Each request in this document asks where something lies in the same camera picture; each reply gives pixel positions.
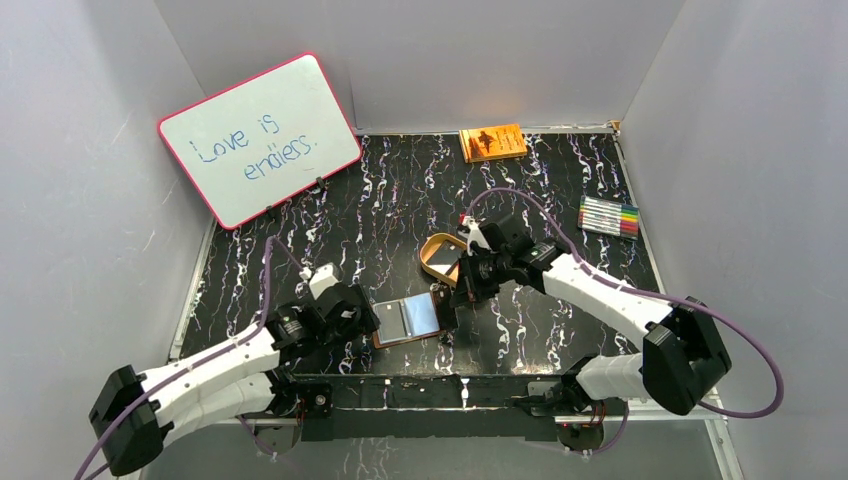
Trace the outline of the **gold oval tin tray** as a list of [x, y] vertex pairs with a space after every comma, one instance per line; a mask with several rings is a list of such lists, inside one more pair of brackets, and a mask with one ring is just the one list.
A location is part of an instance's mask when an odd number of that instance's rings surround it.
[[419, 249], [421, 268], [436, 280], [455, 288], [459, 279], [459, 260], [467, 244], [448, 233], [431, 235]]

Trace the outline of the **brown leather card holder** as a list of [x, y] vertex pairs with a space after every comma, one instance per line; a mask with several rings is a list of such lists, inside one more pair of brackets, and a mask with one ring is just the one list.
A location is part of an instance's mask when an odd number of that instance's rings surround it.
[[388, 348], [447, 332], [441, 331], [437, 324], [430, 291], [376, 303], [373, 310], [379, 320], [373, 335], [376, 348]]

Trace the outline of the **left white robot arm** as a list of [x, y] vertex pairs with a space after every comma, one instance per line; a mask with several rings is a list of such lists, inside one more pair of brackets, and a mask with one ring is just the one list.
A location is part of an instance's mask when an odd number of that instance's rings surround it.
[[89, 422], [116, 476], [151, 463], [175, 440], [244, 414], [286, 416], [304, 401], [290, 362], [377, 331], [364, 290], [336, 283], [318, 296], [266, 308], [230, 340], [171, 364], [107, 378]]

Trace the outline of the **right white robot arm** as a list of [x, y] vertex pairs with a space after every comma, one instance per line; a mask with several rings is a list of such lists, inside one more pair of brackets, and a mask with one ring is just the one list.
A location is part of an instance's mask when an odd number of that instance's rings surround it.
[[590, 413], [603, 401], [648, 399], [686, 415], [732, 368], [712, 316], [700, 303], [640, 296], [627, 282], [586, 266], [573, 247], [533, 240], [511, 215], [479, 223], [462, 218], [467, 242], [458, 261], [454, 308], [495, 297], [514, 282], [565, 301], [623, 335], [637, 349], [586, 355], [548, 388], [529, 387], [513, 405], [535, 416]]

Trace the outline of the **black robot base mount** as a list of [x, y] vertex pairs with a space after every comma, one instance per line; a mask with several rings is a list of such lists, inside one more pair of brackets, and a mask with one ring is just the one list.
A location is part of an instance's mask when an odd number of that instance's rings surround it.
[[592, 450], [625, 412], [621, 400], [581, 404], [557, 375], [297, 375], [272, 392], [247, 419], [294, 426], [305, 442], [503, 437]]

